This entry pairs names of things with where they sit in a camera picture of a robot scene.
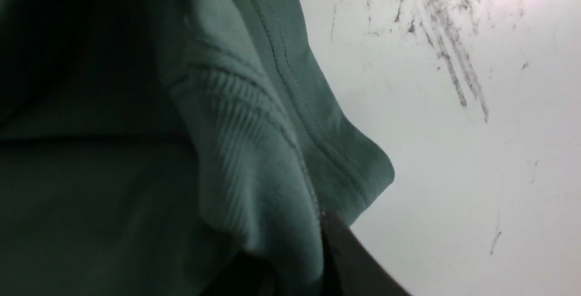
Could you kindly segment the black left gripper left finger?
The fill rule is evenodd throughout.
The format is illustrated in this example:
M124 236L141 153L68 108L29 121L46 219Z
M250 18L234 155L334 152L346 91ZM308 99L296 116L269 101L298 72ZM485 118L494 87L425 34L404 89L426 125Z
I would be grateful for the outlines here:
M201 296L276 296L276 280L272 265L241 252Z

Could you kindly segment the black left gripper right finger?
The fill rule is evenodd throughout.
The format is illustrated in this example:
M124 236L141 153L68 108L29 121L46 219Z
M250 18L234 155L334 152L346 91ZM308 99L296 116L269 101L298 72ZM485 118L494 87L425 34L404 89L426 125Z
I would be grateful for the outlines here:
M324 296L408 296L332 211L321 211Z

